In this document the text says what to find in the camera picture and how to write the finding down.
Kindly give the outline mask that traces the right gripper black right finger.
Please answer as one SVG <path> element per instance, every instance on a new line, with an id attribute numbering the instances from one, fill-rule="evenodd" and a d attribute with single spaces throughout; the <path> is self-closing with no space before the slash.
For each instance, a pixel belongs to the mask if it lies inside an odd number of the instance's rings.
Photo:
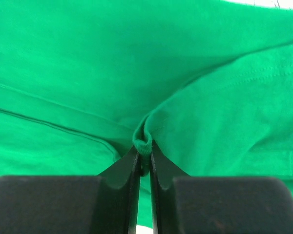
<path id="1" fill-rule="evenodd" d="M 155 147 L 150 180 L 156 234 L 293 234 L 293 196 L 277 178 L 189 176 Z"/>

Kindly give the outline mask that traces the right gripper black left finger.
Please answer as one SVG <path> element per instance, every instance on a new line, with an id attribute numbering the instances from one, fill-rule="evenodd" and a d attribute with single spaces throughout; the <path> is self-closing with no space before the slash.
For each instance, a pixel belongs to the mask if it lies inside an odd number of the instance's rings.
<path id="1" fill-rule="evenodd" d="M 97 176 L 1 176 L 0 234 L 133 234 L 140 168 L 132 148 Z"/>

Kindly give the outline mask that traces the green t shirt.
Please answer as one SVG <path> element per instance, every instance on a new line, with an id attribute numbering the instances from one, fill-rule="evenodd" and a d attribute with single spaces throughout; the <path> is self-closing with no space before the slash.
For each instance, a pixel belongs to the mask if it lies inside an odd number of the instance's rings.
<path id="1" fill-rule="evenodd" d="M 97 176 L 153 148 L 194 177 L 293 196 L 293 9 L 226 0 L 0 0 L 0 177 Z"/>

